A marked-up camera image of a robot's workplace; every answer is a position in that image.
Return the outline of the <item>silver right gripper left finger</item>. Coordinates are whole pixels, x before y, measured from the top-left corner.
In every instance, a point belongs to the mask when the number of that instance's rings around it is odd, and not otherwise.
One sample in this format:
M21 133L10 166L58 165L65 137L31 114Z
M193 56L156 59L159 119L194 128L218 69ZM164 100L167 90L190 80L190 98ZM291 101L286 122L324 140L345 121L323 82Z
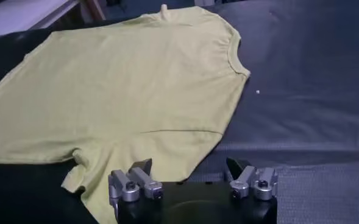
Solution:
M152 159L134 162L127 173L112 170L108 175L108 197L110 205L117 209L120 200L133 203L141 197L150 200L163 198L162 182L150 176Z

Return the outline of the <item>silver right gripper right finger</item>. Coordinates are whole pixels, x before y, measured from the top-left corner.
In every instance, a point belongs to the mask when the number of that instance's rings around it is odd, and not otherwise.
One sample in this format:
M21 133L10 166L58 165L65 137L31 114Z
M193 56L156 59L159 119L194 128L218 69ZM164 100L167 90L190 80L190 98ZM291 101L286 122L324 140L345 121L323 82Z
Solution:
M248 161L226 159L228 172L232 177L229 186L232 197L238 200L253 195L257 200L271 200L277 196L278 174L274 168L258 169Z

